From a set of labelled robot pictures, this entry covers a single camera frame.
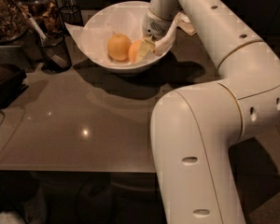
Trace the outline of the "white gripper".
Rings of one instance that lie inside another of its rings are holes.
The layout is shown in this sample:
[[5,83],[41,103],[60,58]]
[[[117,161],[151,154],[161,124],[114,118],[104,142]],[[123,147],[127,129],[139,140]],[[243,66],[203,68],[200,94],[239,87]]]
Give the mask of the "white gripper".
[[139,41],[135,61],[139,63],[149,51],[161,56],[175,42],[176,29],[179,22],[179,13],[175,15],[173,22],[166,21],[155,16],[149,9],[142,21],[142,33],[144,38]]

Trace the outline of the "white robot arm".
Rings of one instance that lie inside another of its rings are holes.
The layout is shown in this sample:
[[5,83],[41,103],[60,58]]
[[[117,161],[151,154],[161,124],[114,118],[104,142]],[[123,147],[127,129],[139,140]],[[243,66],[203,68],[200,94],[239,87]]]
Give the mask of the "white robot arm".
[[167,224],[245,224],[230,146],[280,119],[280,60],[220,0],[150,0],[147,35],[161,38],[178,10],[193,24],[220,78],[156,103],[150,133]]

